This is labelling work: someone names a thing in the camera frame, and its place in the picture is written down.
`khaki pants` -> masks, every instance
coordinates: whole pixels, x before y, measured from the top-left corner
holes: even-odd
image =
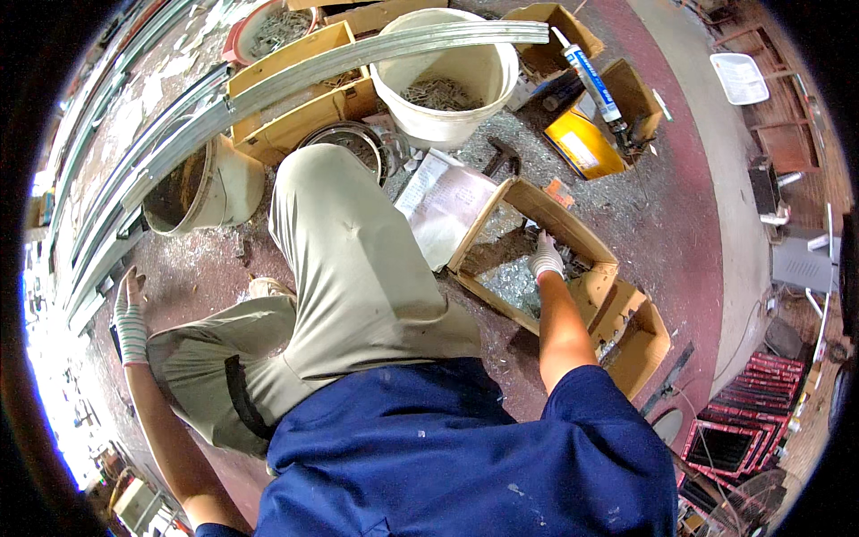
[[[252,299],[149,338],[162,392],[213,445],[258,457],[268,448],[230,399],[232,356],[273,425],[353,371],[478,355],[474,320],[439,294],[405,218],[348,150],[314,145],[283,161],[269,231],[295,274],[295,306],[285,296]]]

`wooden crate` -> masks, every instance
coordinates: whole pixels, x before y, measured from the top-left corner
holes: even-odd
[[[257,63],[248,66],[227,84],[230,97],[235,97],[269,76],[317,54],[355,42],[346,21],[291,43]],[[359,120],[376,111],[376,94],[366,65],[359,68],[360,77],[339,88],[315,84],[304,92],[319,94],[312,100],[274,120],[263,124],[263,113],[256,112],[231,127],[233,145],[242,153],[269,166],[276,166],[291,153],[305,136],[335,121]],[[286,97],[283,101],[294,98]]]

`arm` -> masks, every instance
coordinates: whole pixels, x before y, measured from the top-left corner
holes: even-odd
[[[139,308],[137,269],[132,267],[119,284],[114,317],[125,379],[155,462],[195,529],[205,522],[216,522],[250,533],[252,529],[215,470],[155,384],[146,361],[145,328]]]
[[[564,264],[555,241],[540,232],[537,253],[528,262],[540,297],[539,372],[551,394],[564,375],[581,365],[599,365],[588,329],[562,276]]]

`metal rail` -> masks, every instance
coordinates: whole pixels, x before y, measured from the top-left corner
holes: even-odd
[[[59,223],[62,219],[62,211],[69,197],[71,183],[80,170],[84,150],[89,147],[92,136],[98,130],[98,121],[104,115],[113,98],[128,81],[131,75],[128,69],[144,53],[151,50],[157,41],[173,28],[177,22],[182,20],[188,6],[193,1],[173,0],[161,6],[144,23],[140,31],[131,38],[125,48],[122,50],[112,49],[110,51],[111,56],[108,60],[93,72],[93,78],[90,78],[90,80],[94,80],[94,83],[90,84],[88,80],[87,85],[90,86],[89,93],[83,97],[81,106],[75,107],[74,110],[74,126],[71,131],[75,132],[75,136],[68,149],[66,149],[64,144],[64,147],[58,153],[57,165],[58,167],[61,165],[62,168],[59,170],[60,174],[55,189],[54,218],[51,220],[51,227],[48,229],[49,252],[58,232]],[[113,64],[113,67],[109,72],[106,72],[109,64]]]
[[[228,129],[235,122],[277,102],[285,95],[361,65],[460,46],[548,42],[549,27],[542,22],[452,22],[410,28],[323,52],[258,82],[232,100],[224,95],[222,99],[196,113],[146,156],[137,165],[134,173],[124,178],[111,177],[110,190],[113,195],[106,204],[92,211],[99,215],[94,224],[94,233],[81,234],[80,240],[76,241],[77,262],[74,275],[70,285],[64,286],[61,293],[61,296],[64,295],[62,304],[66,312],[66,322],[81,305],[88,287],[97,284],[99,278],[104,278],[98,274],[99,271],[87,269],[94,261],[101,268],[112,260],[113,255],[108,254],[102,244],[108,237],[115,236],[120,231],[120,223],[125,220],[123,216],[135,210],[146,194],[171,170],[218,132]],[[117,260],[119,258],[109,265],[113,266]],[[88,273],[87,278],[84,278],[85,272]]]
[[[101,272],[88,271],[93,261],[92,257],[84,256],[81,263],[76,263],[76,257],[85,242],[98,248],[106,242],[113,242],[115,237],[111,237],[110,231],[113,232],[113,235],[116,235],[117,232],[124,231],[127,228],[128,221],[123,216],[127,212],[134,213],[135,211],[123,211],[122,206],[119,204],[119,198],[116,197],[118,189],[124,184],[129,172],[145,156],[145,153],[152,148],[157,138],[171,123],[186,114],[191,107],[196,106],[206,95],[216,92],[228,79],[228,65],[226,63],[220,64],[211,70],[182,94],[179,99],[174,101],[167,110],[161,113],[158,119],[147,127],[143,134],[125,153],[123,159],[108,178],[105,187],[99,192],[98,198],[93,203],[93,209],[85,217],[81,232],[73,245],[72,255],[66,260],[66,270],[63,271],[63,274],[71,274],[73,277],[70,287],[71,291],[78,290],[77,287],[79,284],[84,289],[92,289],[104,279]],[[133,243],[128,241],[121,243],[111,251],[113,253],[112,257],[121,259],[132,246]],[[113,266],[113,263],[105,270],[109,271],[111,266]],[[62,286],[62,290],[61,297],[70,295],[70,291],[66,288],[65,284]],[[84,297],[84,293],[77,294],[74,308],[66,312],[68,320],[73,318]]]

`hand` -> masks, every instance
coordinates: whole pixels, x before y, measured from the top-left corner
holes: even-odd
[[[555,239],[545,232],[545,229],[539,232],[537,238],[537,253],[528,259],[528,269],[537,278],[539,284],[539,275],[546,271],[555,271],[564,277],[564,262],[561,260],[561,254],[555,249]]]
[[[119,351],[124,366],[133,363],[149,365],[146,358],[146,325],[140,312],[140,289],[146,281],[144,275],[137,275],[137,267],[128,270],[116,295],[113,307],[113,322],[119,335]]]

